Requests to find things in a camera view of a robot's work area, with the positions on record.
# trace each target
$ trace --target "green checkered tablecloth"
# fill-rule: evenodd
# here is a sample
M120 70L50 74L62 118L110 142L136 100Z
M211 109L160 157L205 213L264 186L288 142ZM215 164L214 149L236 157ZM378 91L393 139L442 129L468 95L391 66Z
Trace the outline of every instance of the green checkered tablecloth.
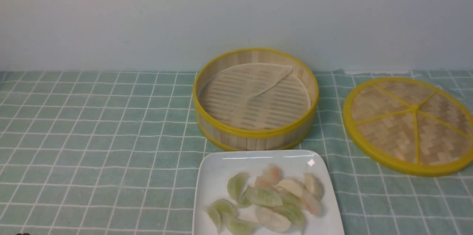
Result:
M344 98L386 75L315 72L318 121L297 148L326 161L348 235L473 234L473 166L447 177L380 166L343 129ZM0 235L190 234L196 73L0 73ZM473 72L414 71L471 111Z

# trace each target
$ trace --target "green dumpling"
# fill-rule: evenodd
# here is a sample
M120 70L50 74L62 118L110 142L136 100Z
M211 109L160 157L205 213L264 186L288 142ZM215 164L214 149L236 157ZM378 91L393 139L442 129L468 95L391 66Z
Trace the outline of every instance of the green dumpling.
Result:
M282 206L282 199L277 190L263 186L251 187L246 193L248 200L258 206L276 207Z
M227 191L230 198L237 201L240 200L240 193L243 189L243 186L246 180L250 175L246 172L240 172L237 175L233 176L228 180Z
M228 231L233 235L252 235L258 228L258 223L234 218L224 213L223 220Z

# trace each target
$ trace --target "raw dumpling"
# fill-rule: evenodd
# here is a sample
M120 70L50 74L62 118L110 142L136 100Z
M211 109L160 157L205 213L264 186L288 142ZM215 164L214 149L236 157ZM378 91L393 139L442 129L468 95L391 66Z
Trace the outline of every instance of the raw dumpling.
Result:
M277 184L281 179L281 169L274 164L269 164L263 171L261 179L270 185Z
M232 217L238 217L238 211L235 206L228 200L219 199L213 202L211 207L215 208L220 214L227 213Z
M222 229L222 215L218 213L218 210L216 210L215 207L208 207L207 214L217 228L217 234L219 234Z
M227 184L227 191L230 198L235 201L240 200L241 190L249 176L250 175L248 173L241 172L230 178Z
M282 179L277 184L277 186L285 189L289 193L292 193L299 198L302 198L302 193L305 191L304 185L295 179Z
M291 204L285 204L280 207L271 208L274 212L279 213L280 215L285 216L289 221L297 227L300 233L304 233L306 228L306 217L300 211L299 207L296 207Z
M300 208L302 206L302 201L300 200L299 197L295 196L292 193L289 193L285 189L282 189L279 191L279 195L281 196L282 203L284 205L293 205L297 208Z
M233 235L252 235L258 228L258 223L235 218L226 213L223 220L228 231Z
M322 215L321 203L308 191L304 191L304 193L302 194L302 203L311 215L314 215L316 217L320 217Z
M246 194L248 193L248 189L251 188L250 186L246 187L246 190L243 192L243 194L240 197L240 200L238 200L238 207L239 208L247 208L251 205L250 200L246 197Z
M291 228L291 222L287 217L268 208L256 208L255 216L261 225L274 232L283 233Z
M279 193L272 188L254 186L249 188L246 197L252 204L267 207L282 206L282 199Z
M316 176L309 173L304 173L304 184L306 190L312 194L317 200L321 200L324 196L324 186Z

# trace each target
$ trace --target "perforated silicone mat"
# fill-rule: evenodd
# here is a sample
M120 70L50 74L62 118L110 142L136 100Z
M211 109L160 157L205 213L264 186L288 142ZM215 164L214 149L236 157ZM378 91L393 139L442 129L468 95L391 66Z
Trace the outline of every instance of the perforated silicone mat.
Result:
M470 113L433 86L383 78L364 83L350 97L344 112L353 120L346 118L348 131L364 138L358 144L367 151L377 149L400 161L437 166L455 163L472 147Z
M220 122L248 130L283 127L310 107L309 94L292 68L266 63L221 71L204 86L199 101Z

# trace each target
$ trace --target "bamboo steamer lid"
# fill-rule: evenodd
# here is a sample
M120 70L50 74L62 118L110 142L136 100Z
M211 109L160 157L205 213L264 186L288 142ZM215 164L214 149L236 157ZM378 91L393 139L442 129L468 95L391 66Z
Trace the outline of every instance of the bamboo steamer lid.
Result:
M418 176L441 176L473 160L473 117L454 97L408 78L357 86L343 109L346 130L375 161Z

